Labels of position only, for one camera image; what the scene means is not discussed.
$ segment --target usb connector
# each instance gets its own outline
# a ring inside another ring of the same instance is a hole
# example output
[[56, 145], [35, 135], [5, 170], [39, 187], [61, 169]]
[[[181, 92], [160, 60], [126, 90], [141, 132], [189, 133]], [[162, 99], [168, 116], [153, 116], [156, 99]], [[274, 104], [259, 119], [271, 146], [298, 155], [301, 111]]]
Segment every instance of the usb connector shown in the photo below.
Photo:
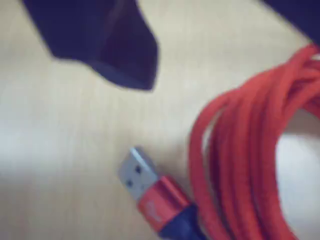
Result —
[[197, 209], [169, 176], [159, 175], [141, 147], [133, 147], [119, 168], [122, 184], [150, 226], [165, 239], [205, 240]]
[[138, 201], [159, 180], [155, 165], [141, 147], [132, 147], [118, 171], [122, 184]]

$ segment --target table surface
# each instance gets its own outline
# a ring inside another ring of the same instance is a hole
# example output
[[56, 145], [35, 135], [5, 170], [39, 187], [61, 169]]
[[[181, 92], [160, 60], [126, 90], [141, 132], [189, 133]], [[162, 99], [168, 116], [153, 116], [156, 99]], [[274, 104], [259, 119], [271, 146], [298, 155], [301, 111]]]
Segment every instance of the table surface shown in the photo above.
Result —
[[[157, 239], [117, 179], [129, 147], [143, 146], [190, 192], [187, 142], [200, 109], [308, 42], [254, 0], [139, 2], [160, 46], [152, 92], [122, 89], [83, 64], [53, 59], [24, 8], [1, 1], [2, 240]], [[298, 237], [318, 239], [320, 161], [306, 164], [303, 149], [299, 159], [288, 156], [293, 143], [282, 139], [284, 215]], [[309, 155], [319, 146], [314, 140]]]

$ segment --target usb cable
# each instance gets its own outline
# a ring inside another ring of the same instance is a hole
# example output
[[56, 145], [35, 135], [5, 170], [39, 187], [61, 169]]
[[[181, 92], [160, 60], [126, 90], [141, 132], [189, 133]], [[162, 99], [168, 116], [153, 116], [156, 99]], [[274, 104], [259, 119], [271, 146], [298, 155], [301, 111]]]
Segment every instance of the usb cable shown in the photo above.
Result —
[[[313, 59], [319, 52], [312, 44], [302, 48], [288, 62], [213, 99], [195, 121], [189, 175], [208, 238], [297, 239], [280, 206], [275, 148], [297, 109], [320, 119], [320, 61]], [[209, 143], [204, 142], [216, 115]], [[206, 239], [196, 207], [170, 177], [157, 174], [140, 148], [130, 151], [119, 177], [160, 237]]]
[[118, 176], [161, 238], [206, 240], [198, 225], [196, 206], [170, 176], [157, 173], [140, 147], [131, 148]]

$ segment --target black object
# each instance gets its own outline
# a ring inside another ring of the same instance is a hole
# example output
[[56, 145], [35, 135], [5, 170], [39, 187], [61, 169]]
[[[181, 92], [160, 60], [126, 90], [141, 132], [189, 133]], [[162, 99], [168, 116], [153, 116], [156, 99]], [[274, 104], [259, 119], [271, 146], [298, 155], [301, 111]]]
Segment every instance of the black object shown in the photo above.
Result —
[[52, 54], [90, 65], [107, 80], [149, 90], [157, 43], [135, 0], [23, 0]]
[[264, 0], [317, 45], [320, 45], [320, 1]]

